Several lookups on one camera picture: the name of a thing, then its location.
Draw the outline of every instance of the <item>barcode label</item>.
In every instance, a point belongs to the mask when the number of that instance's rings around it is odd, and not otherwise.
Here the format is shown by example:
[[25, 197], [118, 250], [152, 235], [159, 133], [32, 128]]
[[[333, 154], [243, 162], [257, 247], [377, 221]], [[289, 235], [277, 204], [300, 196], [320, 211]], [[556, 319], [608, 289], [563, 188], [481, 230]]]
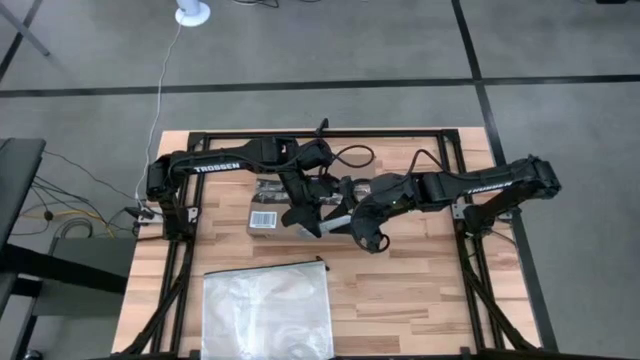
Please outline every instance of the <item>barcode label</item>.
[[259, 229], [275, 229], [278, 213], [271, 211], [252, 211], [249, 227]]

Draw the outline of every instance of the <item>wooden table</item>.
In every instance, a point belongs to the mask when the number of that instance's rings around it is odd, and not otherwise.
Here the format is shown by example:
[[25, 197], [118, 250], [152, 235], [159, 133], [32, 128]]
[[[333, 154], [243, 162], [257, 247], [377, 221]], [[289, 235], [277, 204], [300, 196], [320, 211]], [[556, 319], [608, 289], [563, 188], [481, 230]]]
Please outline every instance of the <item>wooden table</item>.
[[[483, 128], [460, 128], [467, 170], [493, 166]], [[159, 154], [184, 150], [188, 131], [166, 131]], [[246, 140], [216, 140], [211, 148], [242, 145]], [[406, 172], [419, 148], [438, 156], [433, 138], [331, 138], [334, 152], [366, 144], [376, 153], [376, 173]], [[453, 152], [449, 151], [455, 164]], [[424, 156], [415, 171], [438, 171]], [[200, 349], [203, 274], [314, 260], [321, 256], [328, 272], [335, 352], [351, 354], [459, 354], [474, 348], [469, 312], [458, 260], [451, 211], [413, 212], [391, 219], [383, 232], [392, 238], [388, 251], [371, 255], [350, 241], [301, 242], [252, 240], [246, 233], [255, 175], [246, 171], [209, 174], [205, 178], [180, 353]], [[484, 201], [494, 194], [476, 196]], [[507, 225], [494, 230], [511, 237]], [[161, 234], [144, 228], [141, 237]], [[539, 345], [534, 317], [515, 247], [498, 236], [484, 239], [496, 301], [514, 326]], [[156, 309], [168, 243], [138, 243], [131, 267], [113, 351], [126, 347]], [[486, 311], [479, 301], [485, 338], [491, 344]], [[168, 349], [173, 314], [165, 324]]]

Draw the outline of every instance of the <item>floor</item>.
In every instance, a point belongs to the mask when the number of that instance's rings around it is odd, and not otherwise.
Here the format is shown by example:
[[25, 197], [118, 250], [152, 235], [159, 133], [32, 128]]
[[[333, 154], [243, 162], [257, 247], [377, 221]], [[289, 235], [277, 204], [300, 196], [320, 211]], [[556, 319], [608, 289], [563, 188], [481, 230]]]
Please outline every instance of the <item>floor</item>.
[[[12, 56], [0, 66], [0, 137], [43, 137], [48, 150], [133, 193], [177, 31], [175, 1], [0, 1], [21, 18], [31, 12], [31, 30], [52, 52], [16, 47], [0, 19], [0, 56]], [[478, 68], [448, 0], [206, 2], [211, 19], [181, 29], [173, 48], [158, 130], [315, 127], [324, 117], [334, 127], [487, 126], [497, 160], [536, 154], [564, 185], [552, 202], [523, 206], [560, 350], [640, 357], [640, 3], [461, 0]], [[422, 81], [366, 81], [407, 79]], [[130, 204], [55, 157], [39, 174], [109, 216]], [[21, 220], [15, 231], [42, 226]], [[44, 251], [52, 235], [11, 241]], [[27, 305], [11, 300], [0, 358]], [[31, 347], [47, 359], [105, 355], [116, 319], [44, 319]]]

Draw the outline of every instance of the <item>cardboard box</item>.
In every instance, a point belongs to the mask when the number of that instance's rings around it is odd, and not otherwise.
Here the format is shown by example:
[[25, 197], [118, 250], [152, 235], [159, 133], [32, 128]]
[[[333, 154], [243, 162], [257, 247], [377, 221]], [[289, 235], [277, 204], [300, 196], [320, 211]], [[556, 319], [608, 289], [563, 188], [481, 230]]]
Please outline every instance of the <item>cardboard box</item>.
[[[363, 164], [370, 155], [342, 155], [342, 159], [351, 164]], [[340, 179], [343, 176], [351, 176], [352, 179], [371, 179], [376, 175], [375, 161], [363, 168], [350, 168], [339, 161], [334, 161], [329, 168], [329, 174]], [[318, 169], [307, 172], [310, 175], [317, 174]], [[327, 216], [340, 204], [342, 196], [336, 194], [331, 198], [323, 198], [321, 209], [322, 217]], [[282, 225], [282, 214], [289, 210], [289, 196], [284, 191], [278, 175], [258, 175], [255, 193], [251, 199], [249, 219], [247, 221], [247, 233], [253, 239], [278, 239], [291, 240], [303, 239], [307, 241], [345, 239], [353, 241], [350, 234], [323, 234], [318, 239], [311, 235], [298, 224], [285, 227]]]

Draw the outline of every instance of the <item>clear plastic bag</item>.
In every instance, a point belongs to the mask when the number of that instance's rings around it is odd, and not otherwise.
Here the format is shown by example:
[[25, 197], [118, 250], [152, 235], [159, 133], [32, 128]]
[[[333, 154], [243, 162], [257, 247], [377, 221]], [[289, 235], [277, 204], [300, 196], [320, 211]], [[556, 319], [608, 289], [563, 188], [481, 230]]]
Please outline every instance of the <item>clear plastic bag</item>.
[[205, 275], [201, 359], [332, 357], [324, 262]]

